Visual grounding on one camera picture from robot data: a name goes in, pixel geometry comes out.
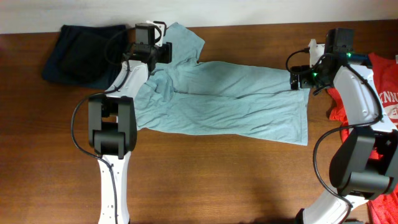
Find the light grey-green t-shirt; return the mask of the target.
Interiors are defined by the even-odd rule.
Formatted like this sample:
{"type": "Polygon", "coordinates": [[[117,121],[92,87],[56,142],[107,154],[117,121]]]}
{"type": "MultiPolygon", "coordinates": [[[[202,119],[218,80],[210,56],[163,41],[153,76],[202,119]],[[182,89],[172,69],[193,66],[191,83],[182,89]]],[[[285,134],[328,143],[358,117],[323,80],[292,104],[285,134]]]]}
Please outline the light grey-green t-shirt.
{"type": "Polygon", "coordinates": [[[205,41],[168,29],[172,61],[157,64],[134,100],[137,128],[188,135],[237,134],[305,146],[308,90],[286,70],[199,60],[205,41]]]}

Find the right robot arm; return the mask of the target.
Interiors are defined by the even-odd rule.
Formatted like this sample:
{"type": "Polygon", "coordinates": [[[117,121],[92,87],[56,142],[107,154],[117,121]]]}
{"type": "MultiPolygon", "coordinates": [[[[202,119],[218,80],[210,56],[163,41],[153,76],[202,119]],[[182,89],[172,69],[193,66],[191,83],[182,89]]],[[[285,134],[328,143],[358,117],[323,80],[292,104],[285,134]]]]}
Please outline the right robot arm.
{"type": "Polygon", "coordinates": [[[298,212],[295,223],[347,223],[356,207],[391,194],[397,185],[397,128],[376,91],[371,60],[353,50],[353,40],[352,29],[329,30],[325,43],[312,39],[302,49],[310,54],[309,64],[287,67],[293,90],[312,88],[319,93],[334,88],[348,119],[348,125],[331,129],[318,139],[313,155],[330,134],[349,132],[330,162],[330,185],[313,161],[325,190],[311,206],[298,212]]]}

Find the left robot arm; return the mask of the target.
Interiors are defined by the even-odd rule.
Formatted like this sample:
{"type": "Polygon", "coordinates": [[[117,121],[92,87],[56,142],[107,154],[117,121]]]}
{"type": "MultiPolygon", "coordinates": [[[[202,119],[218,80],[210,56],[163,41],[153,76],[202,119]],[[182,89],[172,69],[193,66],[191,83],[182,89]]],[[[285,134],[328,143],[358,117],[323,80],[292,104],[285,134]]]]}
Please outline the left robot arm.
{"type": "Polygon", "coordinates": [[[137,142],[134,99],[157,63],[172,61],[172,43],[164,42],[160,21],[135,25],[135,41],[123,53],[121,71],[102,94],[88,99],[89,144],[99,157],[100,223],[129,223],[127,171],[137,142]]]}

